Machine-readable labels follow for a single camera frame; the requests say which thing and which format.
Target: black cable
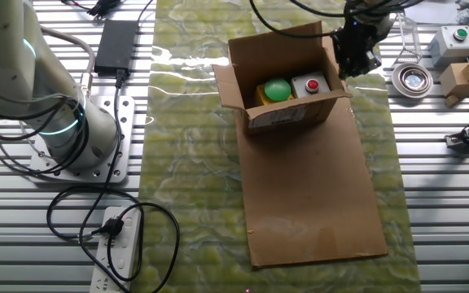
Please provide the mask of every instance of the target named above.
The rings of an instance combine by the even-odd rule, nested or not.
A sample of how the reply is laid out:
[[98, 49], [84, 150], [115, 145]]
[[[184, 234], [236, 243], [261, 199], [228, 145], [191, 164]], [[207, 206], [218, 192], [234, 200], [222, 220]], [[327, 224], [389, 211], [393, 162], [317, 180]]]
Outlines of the black cable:
[[254, 4], [254, 0], [249, 0], [249, 3], [251, 4], [251, 8], [254, 11], [254, 13], [256, 14], [256, 17], [258, 18], [258, 20], [260, 22], [262, 22], [263, 25], [266, 26], [266, 28], [270, 29], [271, 31], [273, 31], [273, 32], [275, 32], [279, 35], [282, 35], [282, 36], [285, 36], [285, 37], [296, 37], [296, 38], [314, 38], [314, 37], [327, 37], [327, 36], [331, 36], [331, 35], [334, 35], [334, 34], [338, 33], [338, 30], [335, 30], [335, 31], [332, 31], [332, 32], [329, 32], [329, 33], [319, 33], [319, 34], [314, 34], [314, 35], [295, 35], [295, 34], [292, 34], [292, 33], [286, 33], [284, 31], [281, 31], [281, 30], [275, 28], [274, 26], [270, 25], [263, 18], [263, 16], [261, 16], [260, 12], [258, 11], [258, 8], [256, 8], [256, 5]]
[[68, 102], [68, 96], [65, 96], [65, 95], [60, 95], [59, 98], [61, 99], [58, 103], [56, 103], [54, 106], [52, 107], [49, 107], [43, 111], [40, 111], [38, 113], [35, 113], [35, 114], [31, 114], [31, 115], [26, 115], [26, 116], [7, 116], [7, 115], [1, 115], [0, 114], [0, 119], [4, 119], [4, 120], [30, 120], [30, 119], [35, 119], [35, 118], [38, 118], [38, 117], [41, 117], [45, 114], [48, 114], [58, 108], [61, 108], [65, 103]]
[[[74, 107], [76, 107], [75, 106], [75, 101], [70, 101], [70, 103], [73, 103]], [[68, 153], [70, 155], [66, 156], [60, 163], [57, 163], [56, 166], [54, 166], [52, 168], [49, 168], [47, 170], [34, 170], [34, 169], [31, 169], [30, 167], [27, 167], [27, 166], [19, 163], [17, 160], [13, 159], [8, 154], [8, 152], [5, 150], [5, 148], [3, 147], [1, 142], [0, 142], [0, 149], [3, 152], [3, 154], [6, 156], [6, 158], [3, 158], [0, 155], [0, 160], [8, 168], [10, 168], [12, 170], [14, 170], [16, 172], [19, 172], [19, 173], [23, 173], [25, 175], [34, 176], [34, 177], [42, 177], [42, 175], [44, 175], [44, 174], [51, 174], [51, 173], [57, 173], [57, 172], [63, 171], [64, 169], [69, 167], [71, 164], [73, 164], [73, 162], [75, 162], [79, 158], [79, 156], [85, 150], [86, 145], [87, 145], [88, 140], [89, 140], [89, 126], [87, 124], [87, 120], [83, 118], [84, 109], [82, 108], [81, 104], [78, 105], [78, 110], [79, 110], [79, 112], [74, 112], [75, 116], [78, 117], [78, 120], [79, 120], [78, 121], [79, 123], [77, 125], [78, 125], [79, 128], [82, 127], [83, 129], [77, 135], [76, 141], [73, 143], [72, 149], [68, 151]], [[16, 168], [15, 166], [12, 166], [12, 165], [8, 164], [6, 162], [6, 160], [12, 161], [16, 166], [18, 166], [22, 169]]]
[[57, 114], [57, 112], [61, 109], [61, 107], [63, 107], [63, 105], [67, 102], [68, 100], [64, 98], [61, 100], [61, 102], [56, 103], [53, 107], [48, 108], [44, 111], [41, 111], [37, 114], [33, 114], [31, 116], [8, 117], [8, 116], [0, 115], [0, 119], [6, 119], [6, 120], [30, 120], [30, 119], [38, 118], [39, 116], [45, 115], [48, 112], [51, 112], [51, 114], [46, 118], [45, 122], [41, 126], [39, 126], [39, 128], [35, 129], [32, 133], [28, 133], [19, 137], [5, 137], [5, 136], [0, 135], [0, 139], [4, 141], [19, 141], [19, 140], [23, 140], [26, 138], [31, 138], [32, 136], [39, 134], [42, 130], [44, 130], [48, 126], [48, 124], [52, 121], [52, 119], [54, 119], [55, 114]]
[[137, 23], [140, 24], [140, 18], [142, 17], [142, 14], [144, 14], [144, 11], [146, 11], [147, 7], [150, 6], [150, 4], [153, 2], [153, 0], [150, 0], [150, 2], [148, 2], [146, 4], [146, 6], [144, 7], [144, 9], [142, 9], [142, 11], [140, 11], [140, 15], [138, 16], [138, 19], [137, 19]]
[[111, 9], [117, 7], [121, 0], [98, 0], [94, 7], [90, 8], [86, 13], [92, 16], [103, 17]]
[[[164, 275], [164, 278], [162, 279], [162, 281], [160, 282], [159, 286], [153, 291], [153, 293], [155, 292], [158, 292], [160, 291], [160, 289], [162, 289], [162, 287], [164, 286], [164, 284], [168, 281], [169, 279], [169, 276], [171, 275], [171, 272], [173, 271], [173, 267], [175, 265], [175, 261], [177, 260], [177, 254], [178, 254], [178, 247], [180, 245], [180, 227], [178, 226], [178, 222], [177, 222], [177, 219], [175, 219], [175, 216], [170, 212], [168, 211], [166, 208], [156, 204], [156, 203], [136, 203], [132, 206], [129, 206], [127, 207], [118, 217], [117, 219], [121, 220], [122, 217], [127, 213], [129, 212], [130, 210], [134, 209], [134, 208], [139, 208], [139, 207], [153, 207], [153, 208], [157, 208], [159, 210], [161, 210], [163, 213], [166, 214], [166, 216], [169, 217], [169, 219], [172, 221], [173, 225], [175, 226], [175, 232], [176, 232], [176, 239], [175, 239], [175, 248], [174, 248], [174, 251], [173, 251], [173, 257], [171, 258], [171, 262], [169, 263], [169, 267], [168, 267], [168, 270], [166, 271], [166, 274]], [[142, 250], [139, 250], [139, 258], [142, 259], [142, 253], [141, 253]], [[108, 240], [107, 240], [107, 259], [108, 259], [108, 263], [110, 265], [110, 269], [112, 270], [112, 272], [122, 281], [125, 281], [125, 282], [131, 282], [135, 279], [135, 277], [137, 277], [136, 275], [134, 275], [133, 277], [131, 278], [124, 278], [122, 277], [116, 270], [115, 270], [115, 267], [113, 265], [113, 262], [112, 262], [112, 237], [110, 237]]]
[[[55, 234], [57, 237], [61, 239], [77, 239], [79, 237], [79, 234], [74, 233], [74, 234], [65, 234], [65, 233], [60, 233], [58, 230], [54, 228], [54, 224], [52, 223], [52, 212], [54, 211], [55, 206], [63, 200], [66, 199], [70, 195], [75, 195], [79, 193], [99, 193], [99, 192], [106, 192], [110, 195], [119, 195], [122, 197], [126, 197], [127, 199], [131, 200], [134, 203], [140, 203], [138, 199], [136, 199], [134, 196], [127, 194], [123, 191], [119, 190], [114, 190], [112, 188], [107, 188], [106, 190], [102, 187], [99, 186], [71, 186], [61, 192], [59, 192], [54, 199], [52, 199], [50, 205], [48, 206], [48, 209], [46, 210], [46, 224], [48, 225], [48, 228], [50, 231], [52, 231], [53, 234]], [[144, 211], [141, 209], [141, 225], [142, 222], [144, 221]]]
[[116, 145], [116, 149], [115, 149], [115, 153], [113, 154], [113, 159], [112, 159], [112, 163], [111, 163], [111, 166], [110, 166], [110, 169], [108, 170], [108, 173], [107, 173], [107, 177], [106, 177], [106, 181], [104, 182], [104, 187], [102, 189], [102, 191], [99, 193], [99, 195], [97, 196], [97, 198], [95, 199], [94, 201], [94, 204], [92, 205], [92, 207], [90, 208], [90, 210], [88, 211], [88, 213], [86, 214], [85, 216], [85, 219], [82, 221], [82, 224], [81, 224], [81, 229], [79, 230], [79, 235], [78, 235], [78, 238], [79, 238], [79, 244], [82, 248], [82, 251], [106, 274], [108, 275], [108, 277], [110, 277], [110, 279], [123, 291], [123, 292], [129, 292], [128, 289], [126, 289], [126, 287], [124, 287], [117, 279], [116, 277], [113, 275], [112, 272], [110, 272], [106, 266], [104, 266], [99, 260], [97, 260], [97, 258], [95, 258], [95, 256], [93, 256], [91, 254], [91, 252], [88, 250], [88, 248], [86, 248], [85, 244], [84, 244], [84, 239], [83, 239], [83, 236], [84, 236], [84, 228], [86, 226], [86, 223], [88, 222], [88, 220], [90, 219], [90, 216], [91, 214], [94, 212], [95, 208], [97, 207], [97, 205], [99, 204], [100, 200], [103, 198], [104, 196], [104, 193], [106, 192], [106, 189], [108, 187], [108, 185], [110, 184], [110, 181], [112, 179], [112, 174], [113, 174], [113, 169], [115, 168], [115, 163], [116, 163], [116, 160], [117, 160], [117, 157], [119, 155], [119, 151], [121, 149], [121, 125], [119, 123], [119, 116], [118, 116], [118, 111], [117, 111], [117, 108], [118, 108], [118, 100], [119, 100], [119, 93], [121, 91], [121, 86], [122, 86], [122, 82], [125, 78], [125, 70], [120, 70], [121, 71], [121, 75], [122, 77], [118, 77], [119, 76], [119, 71], [117, 71], [117, 82], [116, 82], [116, 92], [115, 92], [115, 98], [114, 98], [114, 102], [113, 102], [113, 106], [114, 106], [114, 117], [115, 117], [115, 123], [116, 123], [116, 127], [117, 127], [117, 145]]
[[412, 7], [412, 6], [415, 6], [415, 5], [420, 4], [420, 3], [423, 2], [423, 1], [424, 1], [424, 0], [417, 0], [417, 1], [412, 2], [412, 3], [410, 3], [410, 4], [400, 5], [398, 8], [399, 8], [399, 9], [410, 8], [410, 7]]
[[75, 1], [75, 0], [61, 0], [62, 3], [66, 3], [66, 1], [70, 1], [70, 2], [73, 4], [73, 6], [80, 7], [80, 8], [82, 8], [82, 9], [84, 9], [84, 10], [89, 10], [89, 9], [90, 9], [90, 8], [88, 8], [88, 7], [82, 6], [81, 4], [79, 4], [79, 3], [78, 3], [77, 1]]
[[305, 10], [305, 11], [308, 11], [312, 14], [315, 14], [315, 15], [320, 15], [320, 16], [325, 16], [325, 17], [335, 17], [335, 18], [340, 18], [340, 17], [348, 17], [348, 16], [355, 16], [355, 15], [360, 15], [360, 14], [364, 14], [364, 13], [367, 13], [367, 12], [371, 12], [371, 11], [374, 11], [376, 10], [377, 8], [379, 7], [382, 7], [384, 6], [385, 4], [389, 3], [391, 0], [383, 0], [382, 2], [372, 6], [372, 7], [367, 7], [365, 9], [359, 9], [359, 10], [356, 10], [356, 11], [353, 11], [353, 12], [348, 12], [348, 13], [329, 13], [329, 12], [323, 12], [323, 11], [317, 11], [313, 8], [310, 8], [308, 6], [306, 6], [305, 4], [301, 3], [301, 2], [298, 2], [297, 0], [290, 0], [292, 2], [292, 4], [298, 6], [299, 8]]

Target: mounting plate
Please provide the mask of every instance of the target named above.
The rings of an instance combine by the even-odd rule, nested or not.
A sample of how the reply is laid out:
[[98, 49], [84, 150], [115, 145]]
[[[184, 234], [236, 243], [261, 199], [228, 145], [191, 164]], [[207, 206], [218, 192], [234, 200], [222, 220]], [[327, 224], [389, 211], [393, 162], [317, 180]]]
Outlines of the mounting plate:
[[[114, 97], [112, 96], [91, 97], [95, 106], [101, 107], [109, 113], [113, 113], [114, 111], [113, 99]], [[131, 144], [131, 133], [134, 123], [135, 101], [131, 97], [120, 96], [119, 105], [119, 117], [126, 117], [127, 120], [126, 122], [121, 122], [121, 131], [124, 135], [124, 139], [121, 143], [121, 152], [116, 160], [114, 174], [110, 181], [111, 183], [119, 183], [126, 179], [126, 174], [128, 173], [129, 146]], [[45, 154], [48, 154], [46, 144], [41, 137], [37, 136], [34, 145], [39, 151], [44, 151]], [[93, 168], [84, 170], [63, 170], [60, 173], [45, 175], [48, 179], [30, 177], [30, 180], [36, 183], [59, 183], [60, 181], [104, 183], [109, 170], [108, 164], [112, 162], [113, 155], [114, 154], [111, 153], [106, 160]], [[30, 168], [40, 170], [54, 165], [56, 165], [56, 162], [53, 159], [45, 158], [36, 152], [33, 153]]]

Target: yellow button base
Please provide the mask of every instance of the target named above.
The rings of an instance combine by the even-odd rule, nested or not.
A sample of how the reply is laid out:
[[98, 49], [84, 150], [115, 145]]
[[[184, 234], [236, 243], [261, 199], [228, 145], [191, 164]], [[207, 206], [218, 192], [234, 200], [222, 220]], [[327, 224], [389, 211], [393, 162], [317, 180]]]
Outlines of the yellow button base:
[[[294, 96], [291, 94], [287, 101], [294, 99]], [[267, 106], [270, 104], [274, 103], [279, 103], [271, 100], [270, 98], [267, 98], [267, 95], [265, 94], [265, 84], [259, 85], [256, 88], [256, 102], [258, 103], [259, 106]]]

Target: green button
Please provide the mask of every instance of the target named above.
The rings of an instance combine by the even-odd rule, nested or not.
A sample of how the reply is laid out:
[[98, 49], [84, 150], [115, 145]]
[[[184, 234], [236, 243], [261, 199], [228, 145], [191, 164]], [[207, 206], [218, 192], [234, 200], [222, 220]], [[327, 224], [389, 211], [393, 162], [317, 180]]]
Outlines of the green button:
[[264, 91], [271, 101], [283, 102], [291, 95], [291, 85], [284, 79], [273, 79], [265, 83]]
[[458, 29], [457, 30], [457, 35], [459, 35], [460, 37], [466, 37], [468, 35], [468, 33], [464, 29]]

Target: round metal part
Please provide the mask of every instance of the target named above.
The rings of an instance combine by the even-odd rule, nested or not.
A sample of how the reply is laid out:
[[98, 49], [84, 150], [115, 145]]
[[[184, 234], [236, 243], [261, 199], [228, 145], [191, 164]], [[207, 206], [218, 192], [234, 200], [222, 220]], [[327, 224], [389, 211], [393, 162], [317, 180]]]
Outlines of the round metal part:
[[416, 63], [403, 63], [394, 69], [392, 83], [408, 98], [424, 98], [433, 87], [433, 78], [426, 68]]
[[420, 93], [428, 88], [428, 76], [417, 68], [401, 70], [401, 84], [410, 91]]

